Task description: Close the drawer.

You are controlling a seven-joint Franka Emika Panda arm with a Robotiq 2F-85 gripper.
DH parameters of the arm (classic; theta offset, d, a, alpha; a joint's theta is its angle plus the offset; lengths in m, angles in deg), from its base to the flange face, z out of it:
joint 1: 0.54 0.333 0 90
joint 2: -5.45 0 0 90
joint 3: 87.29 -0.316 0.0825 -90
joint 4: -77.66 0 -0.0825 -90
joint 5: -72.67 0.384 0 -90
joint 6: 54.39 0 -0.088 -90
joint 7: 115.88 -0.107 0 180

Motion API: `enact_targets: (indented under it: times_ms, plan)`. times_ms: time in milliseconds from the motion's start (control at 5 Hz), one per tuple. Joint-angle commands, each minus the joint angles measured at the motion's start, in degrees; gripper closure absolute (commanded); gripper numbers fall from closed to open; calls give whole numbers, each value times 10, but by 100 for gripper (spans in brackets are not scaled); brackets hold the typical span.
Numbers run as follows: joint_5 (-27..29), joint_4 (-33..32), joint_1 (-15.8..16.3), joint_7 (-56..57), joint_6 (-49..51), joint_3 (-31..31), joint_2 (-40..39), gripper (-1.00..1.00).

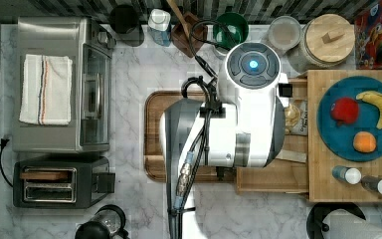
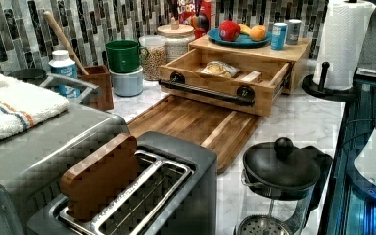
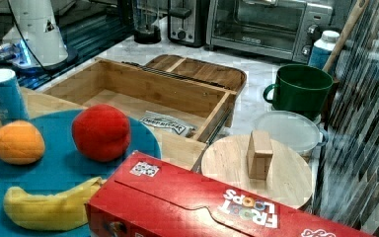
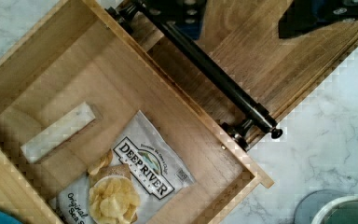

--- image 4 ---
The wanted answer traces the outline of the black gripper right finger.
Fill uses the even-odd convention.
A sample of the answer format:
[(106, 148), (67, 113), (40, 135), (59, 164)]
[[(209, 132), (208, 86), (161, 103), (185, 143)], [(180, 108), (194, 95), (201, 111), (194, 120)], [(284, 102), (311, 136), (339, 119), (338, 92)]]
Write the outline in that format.
[(358, 0), (293, 0), (279, 19), (278, 37), (296, 38), (341, 21), (358, 21)]

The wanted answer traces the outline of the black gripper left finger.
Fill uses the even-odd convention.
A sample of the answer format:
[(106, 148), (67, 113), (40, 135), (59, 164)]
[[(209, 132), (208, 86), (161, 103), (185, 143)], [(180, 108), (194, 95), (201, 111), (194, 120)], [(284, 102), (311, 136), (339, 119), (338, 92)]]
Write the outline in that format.
[(174, 25), (193, 40), (203, 27), (207, 0), (132, 0), (154, 23)]

